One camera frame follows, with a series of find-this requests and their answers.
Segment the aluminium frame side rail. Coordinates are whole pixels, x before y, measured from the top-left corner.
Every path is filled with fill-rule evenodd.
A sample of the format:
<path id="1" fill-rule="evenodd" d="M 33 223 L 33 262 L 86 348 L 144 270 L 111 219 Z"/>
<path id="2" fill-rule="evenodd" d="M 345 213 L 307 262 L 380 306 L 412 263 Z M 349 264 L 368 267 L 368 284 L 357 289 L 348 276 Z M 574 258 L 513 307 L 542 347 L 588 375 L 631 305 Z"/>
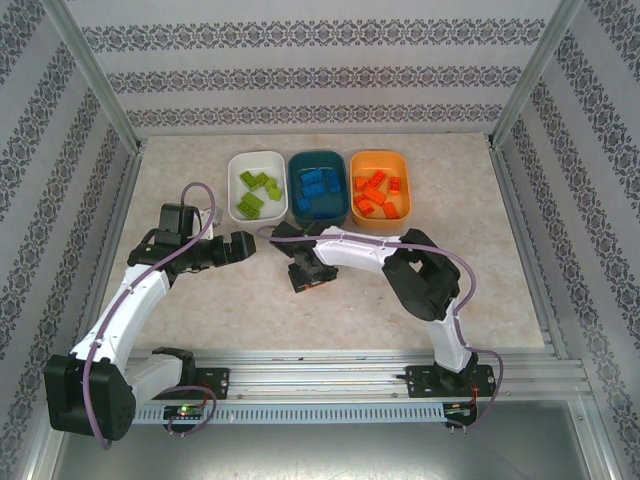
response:
<path id="1" fill-rule="evenodd" d="M 43 368 L 65 354 L 98 316 L 111 274 L 122 212 L 131 197 L 138 153 L 114 151 L 94 163 L 81 203 L 68 224 L 70 236 L 27 318 L 34 331 L 11 353 L 0 373 L 17 376 L 0 401 L 0 480 L 22 480 L 37 462 L 41 437 L 51 430 Z"/>
<path id="2" fill-rule="evenodd" d="M 619 458 L 618 445 L 607 431 L 605 417 L 596 400 L 594 383 L 590 379 L 586 363 L 583 358 L 571 354 L 563 340 L 552 298 L 547 291 L 504 156 L 493 146 L 489 148 L 489 155 L 540 329 L 553 346 L 555 360 L 552 365 L 556 368 L 574 365 L 578 369 L 579 376 L 569 382 L 569 396 L 564 402 L 570 416 L 569 431 L 577 441 L 587 477 L 589 480 L 629 480 L 627 468 Z"/>

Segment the aluminium base rail beam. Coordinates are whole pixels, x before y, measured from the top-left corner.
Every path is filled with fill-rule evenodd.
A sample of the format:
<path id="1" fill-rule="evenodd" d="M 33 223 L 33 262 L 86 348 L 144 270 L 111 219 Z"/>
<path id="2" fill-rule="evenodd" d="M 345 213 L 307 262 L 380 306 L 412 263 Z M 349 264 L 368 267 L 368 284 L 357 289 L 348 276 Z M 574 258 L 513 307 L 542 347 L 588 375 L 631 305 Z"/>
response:
<path id="1" fill-rule="evenodd" d="M 431 350 L 222 350 L 196 349 L 196 365 L 228 368 L 229 403 L 407 402 L 398 376 L 410 365 L 433 362 Z M 499 401 L 553 400 L 569 396 L 576 366 L 556 368 L 553 348 L 510 349 Z"/>

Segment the grey metal sheet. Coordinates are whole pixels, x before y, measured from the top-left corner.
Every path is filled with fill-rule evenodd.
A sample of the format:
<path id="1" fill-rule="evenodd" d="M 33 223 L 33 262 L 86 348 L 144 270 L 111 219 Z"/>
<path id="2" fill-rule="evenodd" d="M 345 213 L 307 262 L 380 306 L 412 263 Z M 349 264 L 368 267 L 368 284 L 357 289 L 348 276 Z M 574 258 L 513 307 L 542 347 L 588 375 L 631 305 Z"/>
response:
<path id="1" fill-rule="evenodd" d="M 433 424 L 138 426 L 110 451 L 71 437 L 54 480 L 592 480 L 567 433 L 454 435 Z"/>

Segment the white plastic container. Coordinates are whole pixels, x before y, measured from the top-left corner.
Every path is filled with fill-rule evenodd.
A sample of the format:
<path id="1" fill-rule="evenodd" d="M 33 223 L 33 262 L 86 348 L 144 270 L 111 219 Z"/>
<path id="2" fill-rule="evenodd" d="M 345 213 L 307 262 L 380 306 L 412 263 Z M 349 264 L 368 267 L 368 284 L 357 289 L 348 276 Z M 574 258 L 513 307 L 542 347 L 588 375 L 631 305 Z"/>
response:
<path id="1" fill-rule="evenodd" d="M 281 192 L 281 198 L 273 200 L 264 186 L 250 191 L 241 180 L 241 175 L 245 172 L 251 173 L 254 177 L 265 174 L 274 179 L 275 186 Z M 240 229 L 253 232 L 264 225 L 277 224 L 285 219 L 289 209 L 288 186 L 285 161 L 279 153 L 256 151 L 234 156 L 228 164 L 227 185 L 228 212 Z M 264 202 L 256 219 L 249 219 L 237 209 L 237 205 L 247 193 Z"/>

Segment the orange plastic container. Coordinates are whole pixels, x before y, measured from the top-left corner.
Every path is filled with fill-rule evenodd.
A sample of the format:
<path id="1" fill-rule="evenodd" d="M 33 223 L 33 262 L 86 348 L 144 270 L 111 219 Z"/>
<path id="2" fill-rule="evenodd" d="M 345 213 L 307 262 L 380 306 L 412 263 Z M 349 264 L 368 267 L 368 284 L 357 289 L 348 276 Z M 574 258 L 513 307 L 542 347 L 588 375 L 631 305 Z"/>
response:
<path id="1" fill-rule="evenodd" d="M 386 218 L 382 206 L 372 205 L 375 211 L 367 217 L 361 216 L 354 207 L 354 198 L 363 195 L 356 192 L 354 178 L 361 176 L 367 180 L 377 171 L 382 170 L 387 174 L 387 179 L 378 190 L 387 196 L 386 202 L 392 202 L 400 218 L 389 220 Z M 390 195 L 387 184 L 390 177 L 400 177 L 402 180 L 402 192 L 399 195 Z M 349 186 L 351 187 L 351 212 L 354 222 L 364 229 L 391 230 L 403 226 L 412 211 L 412 196 L 409 180 L 409 171 L 405 158 L 393 151 L 369 150 L 356 153 L 349 166 Z"/>

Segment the aluminium frame post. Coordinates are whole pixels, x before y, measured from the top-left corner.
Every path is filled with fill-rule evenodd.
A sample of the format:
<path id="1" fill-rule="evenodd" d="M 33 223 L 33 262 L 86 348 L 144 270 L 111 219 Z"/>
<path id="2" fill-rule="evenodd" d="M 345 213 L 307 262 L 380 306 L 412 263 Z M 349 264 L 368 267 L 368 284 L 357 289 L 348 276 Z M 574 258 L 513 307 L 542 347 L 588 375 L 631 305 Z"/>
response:
<path id="1" fill-rule="evenodd" d="M 494 150 L 505 142 L 518 115 L 583 3 L 584 0 L 559 0 L 495 127 L 488 136 L 489 144 Z"/>
<path id="2" fill-rule="evenodd" d="M 66 1 L 40 0 L 40 2 L 120 139 L 125 143 L 129 152 L 137 151 L 140 148 L 141 140 Z"/>

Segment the dark teal plastic container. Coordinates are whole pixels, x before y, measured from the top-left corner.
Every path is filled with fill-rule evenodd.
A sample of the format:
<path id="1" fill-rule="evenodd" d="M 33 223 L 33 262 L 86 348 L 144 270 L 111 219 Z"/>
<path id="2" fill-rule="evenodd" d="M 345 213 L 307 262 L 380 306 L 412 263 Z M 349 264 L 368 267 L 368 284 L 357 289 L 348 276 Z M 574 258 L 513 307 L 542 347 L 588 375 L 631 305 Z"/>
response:
<path id="1" fill-rule="evenodd" d="M 296 200 L 304 197 L 301 187 L 300 175 L 305 171 L 321 169 L 323 172 L 324 186 L 326 194 L 317 198 L 309 198 L 311 201 L 311 211 L 299 214 L 296 210 Z M 335 170 L 339 176 L 342 186 L 340 193 L 331 194 L 328 191 L 325 172 Z M 291 212 L 296 222 L 303 227 L 309 226 L 313 221 L 314 212 L 332 212 L 335 217 L 328 221 L 332 225 L 340 226 L 346 219 L 349 212 L 349 187 L 346 179 L 345 162 L 341 155 L 330 150 L 304 151 L 294 154 L 288 163 L 288 180 L 290 193 Z"/>

